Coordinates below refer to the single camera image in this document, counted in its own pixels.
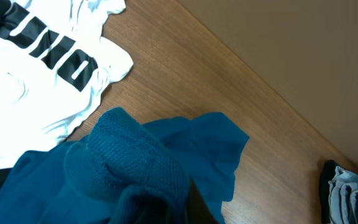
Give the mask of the teal blue polo shirt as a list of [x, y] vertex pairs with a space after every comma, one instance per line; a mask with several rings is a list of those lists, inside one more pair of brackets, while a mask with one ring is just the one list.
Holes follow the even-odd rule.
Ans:
[[114, 108], [79, 141], [19, 158], [0, 223], [223, 223], [248, 140], [220, 112], [140, 124]]

